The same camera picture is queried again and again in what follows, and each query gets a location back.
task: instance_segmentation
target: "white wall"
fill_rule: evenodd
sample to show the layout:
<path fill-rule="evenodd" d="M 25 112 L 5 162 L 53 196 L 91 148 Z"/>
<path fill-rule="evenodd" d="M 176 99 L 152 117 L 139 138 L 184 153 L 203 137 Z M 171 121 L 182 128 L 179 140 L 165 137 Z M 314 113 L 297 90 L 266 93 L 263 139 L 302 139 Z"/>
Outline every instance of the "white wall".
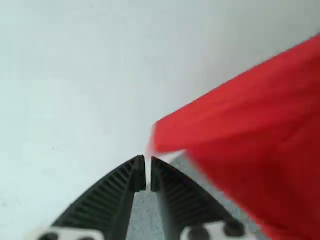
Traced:
<path fill-rule="evenodd" d="M 0 239 L 48 225 L 152 124 L 320 30 L 319 0 L 8 0 Z"/>

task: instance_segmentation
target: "red cloth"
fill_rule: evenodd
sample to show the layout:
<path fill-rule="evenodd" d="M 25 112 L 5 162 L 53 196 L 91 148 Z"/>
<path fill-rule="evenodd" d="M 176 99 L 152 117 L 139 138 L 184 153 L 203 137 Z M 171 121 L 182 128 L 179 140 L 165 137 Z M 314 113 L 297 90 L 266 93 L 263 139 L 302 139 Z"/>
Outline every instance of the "red cloth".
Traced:
<path fill-rule="evenodd" d="M 274 240 L 320 239 L 320 35 L 155 124 Z"/>

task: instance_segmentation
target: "black plastic jaw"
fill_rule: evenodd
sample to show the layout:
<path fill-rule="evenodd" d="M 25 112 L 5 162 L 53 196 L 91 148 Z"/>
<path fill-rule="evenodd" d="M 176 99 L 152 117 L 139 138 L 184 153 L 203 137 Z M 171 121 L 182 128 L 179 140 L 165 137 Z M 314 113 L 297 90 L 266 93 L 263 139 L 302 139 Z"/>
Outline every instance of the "black plastic jaw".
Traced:
<path fill-rule="evenodd" d="M 166 240 L 179 240 L 186 227 L 233 217 L 196 182 L 173 166 L 152 158 L 151 190 L 157 194 Z"/>
<path fill-rule="evenodd" d="M 125 240 L 135 193 L 144 190 L 145 158 L 137 156 L 93 185 L 52 226 L 99 230 L 105 240 Z"/>

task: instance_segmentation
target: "white plastic part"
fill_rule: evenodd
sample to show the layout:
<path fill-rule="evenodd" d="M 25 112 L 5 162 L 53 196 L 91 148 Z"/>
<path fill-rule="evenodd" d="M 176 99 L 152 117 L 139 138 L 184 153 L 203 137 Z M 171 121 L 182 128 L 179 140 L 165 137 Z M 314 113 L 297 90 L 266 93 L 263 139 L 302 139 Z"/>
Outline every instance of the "white plastic part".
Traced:
<path fill-rule="evenodd" d="M 230 237 L 227 236 L 224 232 L 224 225 L 223 221 L 211 222 L 203 224 L 202 226 L 208 231 L 211 240 L 257 240 L 256 236 L 253 235 L 248 229 L 245 229 L 244 236 L 240 237 Z M 189 240 L 188 234 L 192 228 L 186 227 L 180 236 L 180 240 Z"/>
<path fill-rule="evenodd" d="M 58 240 L 81 240 L 85 238 L 105 240 L 104 235 L 98 230 L 56 226 L 36 229 L 25 236 L 24 240 L 40 240 L 42 236 L 49 233 L 57 234 Z"/>

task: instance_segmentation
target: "gray surface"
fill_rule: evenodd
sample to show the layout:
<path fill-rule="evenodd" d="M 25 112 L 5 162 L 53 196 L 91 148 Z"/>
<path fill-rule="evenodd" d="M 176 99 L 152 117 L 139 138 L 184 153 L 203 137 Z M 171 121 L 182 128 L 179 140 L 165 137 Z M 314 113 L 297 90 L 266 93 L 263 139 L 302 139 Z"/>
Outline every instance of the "gray surface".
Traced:
<path fill-rule="evenodd" d="M 259 240 L 267 240 L 259 230 L 259 227 L 230 199 L 225 197 L 223 192 L 212 186 L 183 155 L 176 158 L 171 165 L 191 177 L 212 194 L 234 217 L 247 225 L 251 232 L 256 233 Z M 135 195 L 126 239 L 165 240 L 156 194 L 150 191 L 150 186 L 147 186 L 146 192 L 140 192 Z"/>

